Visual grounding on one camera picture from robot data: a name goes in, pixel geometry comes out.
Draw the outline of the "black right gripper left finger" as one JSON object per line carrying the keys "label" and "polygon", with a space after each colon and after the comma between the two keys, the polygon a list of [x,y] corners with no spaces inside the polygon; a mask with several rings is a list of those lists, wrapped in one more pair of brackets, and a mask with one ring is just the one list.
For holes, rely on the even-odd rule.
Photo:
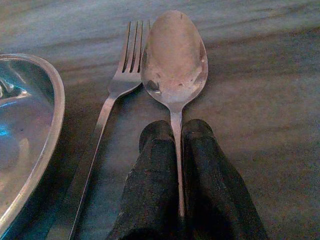
{"label": "black right gripper left finger", "polygon": [[178,175],[175,141],[164,120],[148,124],[124,185],[119,214],[105,240],[177,240]]}

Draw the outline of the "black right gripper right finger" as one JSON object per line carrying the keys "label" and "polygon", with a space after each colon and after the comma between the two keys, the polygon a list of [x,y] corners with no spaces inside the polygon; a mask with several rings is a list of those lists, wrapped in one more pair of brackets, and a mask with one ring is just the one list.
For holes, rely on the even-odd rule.
{"label": "black right gripper right finger", "polygon": [[243,178],[201,119],[182,129],[186,210],[192,240],[269,240]]}

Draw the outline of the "silver metal spoon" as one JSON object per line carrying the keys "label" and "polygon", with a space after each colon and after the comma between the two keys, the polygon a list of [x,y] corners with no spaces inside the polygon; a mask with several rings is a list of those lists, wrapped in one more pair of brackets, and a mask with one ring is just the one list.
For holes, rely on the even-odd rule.
{"label": "silver metal spoon", "polygon": [[185,13],[166,11],[156,19],[148,34],[141,60],[141,79],[148,94],[170,112],[181,219],[186,215],[181,147],[182,112],[200,94],[207,77],[208,57],[196,26]]}

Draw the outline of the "silver metal fork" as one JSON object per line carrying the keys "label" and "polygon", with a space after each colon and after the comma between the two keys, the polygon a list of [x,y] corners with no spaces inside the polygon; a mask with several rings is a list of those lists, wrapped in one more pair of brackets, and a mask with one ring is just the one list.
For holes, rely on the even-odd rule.
{"label": "silver metal fork", "polygon": [[77,228],[78,219],[86,198],[91,173],[98,153],[105,126],[117,99],[134,91],[141,83],[141,61],[144,43],[147,40],[151,23],[137,21],[135,27],[129,23],[126,30],[125,43],[115,75],[110,81],[105,100],[98,116],[94,131],[88,141],[76,171],[66,192],[56,218],[61,227],[57,233],[50,231],[46,240],[72,240]]}

